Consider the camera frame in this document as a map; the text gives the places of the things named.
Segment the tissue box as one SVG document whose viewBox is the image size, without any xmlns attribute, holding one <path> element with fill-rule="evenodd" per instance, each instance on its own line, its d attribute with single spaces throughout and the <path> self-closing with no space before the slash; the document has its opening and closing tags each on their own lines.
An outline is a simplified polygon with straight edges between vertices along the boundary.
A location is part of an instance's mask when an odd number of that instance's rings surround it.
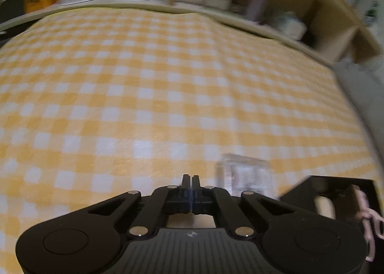
<svg viewBox="0 0 384 274">
<path fill-rule="evenodd" d="M 306 33 L 306 25 L 296 17 L 294 12 L 282 12 L 274 15 L 271 26 L 294 40 L 301 40 Z"/>
</svg>

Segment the black box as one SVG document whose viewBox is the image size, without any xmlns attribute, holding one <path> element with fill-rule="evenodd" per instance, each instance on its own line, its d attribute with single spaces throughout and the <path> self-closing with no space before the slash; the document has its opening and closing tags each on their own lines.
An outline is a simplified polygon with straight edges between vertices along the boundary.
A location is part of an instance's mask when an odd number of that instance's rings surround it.
<svg viewBox="0 0 384 274">
<path fill-rule="evenodd" d="M 280 200 L 299 208 L 318 214 L 314 199 L 316 196 L 329 198 L 335 207 L 336 220 L 340 220 L 358 228 L 364 236 L 360 219 L 356 218 L 357 200 L 352 186 L 358 186 L 368 197 L 370 208 L 383 217 L 374 181 L 348 177 L 310 176 L 291 190 L 280 196 Z M 372 264 L 378 264 L 383 258 L 383 239 L 375 238 L 376 255 Z"/>
</svg>

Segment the gray pillow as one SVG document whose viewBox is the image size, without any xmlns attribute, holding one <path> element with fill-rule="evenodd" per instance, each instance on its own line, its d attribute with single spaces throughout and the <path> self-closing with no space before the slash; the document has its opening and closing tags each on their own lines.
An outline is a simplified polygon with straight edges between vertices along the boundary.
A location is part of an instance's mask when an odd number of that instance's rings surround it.
<svg viewBox="0 0 384 274">
<path fill-rule="evenodd" d="M 383 84 L 367 68 L 353 62 L 337 62 L 331 68 L 383 158 Z"/>
</svg>

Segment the lilac cylinder container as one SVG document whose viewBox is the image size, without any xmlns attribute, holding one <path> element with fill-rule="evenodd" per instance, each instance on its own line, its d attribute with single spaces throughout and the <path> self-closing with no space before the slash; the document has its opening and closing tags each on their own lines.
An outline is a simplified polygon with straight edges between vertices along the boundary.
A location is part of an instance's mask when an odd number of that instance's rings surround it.
<svg viewBox="0 0 384 274">
<path fill-rule="evenodd" d="M 249 21 L 263 21 L 268 0 L 250 0 L 244 18 Z"/>
</svg>

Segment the light wooden oval case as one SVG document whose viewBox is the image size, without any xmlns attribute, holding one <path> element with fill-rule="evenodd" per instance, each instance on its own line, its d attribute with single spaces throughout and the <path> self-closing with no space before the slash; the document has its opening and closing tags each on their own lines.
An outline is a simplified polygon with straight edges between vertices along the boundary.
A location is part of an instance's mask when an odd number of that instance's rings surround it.
<svg viewBox="0 0 384 274">
<path fill-rule="evenodd" d="M 316 196 L 314 202 L 319 215 L 328 217 L 330 219 L 336 219 L 335 207 L 329 198 L 324 196 Z"/>
</svg>

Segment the clear nail tips box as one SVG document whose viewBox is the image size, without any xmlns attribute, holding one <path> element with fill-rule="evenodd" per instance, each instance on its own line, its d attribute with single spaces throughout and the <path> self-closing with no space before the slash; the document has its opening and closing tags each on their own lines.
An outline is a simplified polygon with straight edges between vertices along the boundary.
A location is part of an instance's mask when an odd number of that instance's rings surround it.
<svg viewBox="0 0 384 274">
<path fill-rule="evenodd" d="M 258 158 L 222 154 L 216 163 L 216 185 L 233 196 L 251 191 L 277 198 L 274 171 L 269 162 Z"/>
</svg>

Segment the yellow white checkered cloth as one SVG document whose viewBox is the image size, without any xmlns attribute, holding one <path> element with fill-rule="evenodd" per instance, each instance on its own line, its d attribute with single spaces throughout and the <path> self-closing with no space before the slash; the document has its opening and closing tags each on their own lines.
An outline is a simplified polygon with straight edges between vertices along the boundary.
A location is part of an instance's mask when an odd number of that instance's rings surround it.
<svg viewBox="0 0 384 274">
<path fill-rule="evenodd" d="M 1 48 L 1 272 L 37 222 L 150 194 L 225 153 L 266 160 L 275 191 L 383 175 L 329 68 L 199 14 L 82 8 Z"/>
</svg>

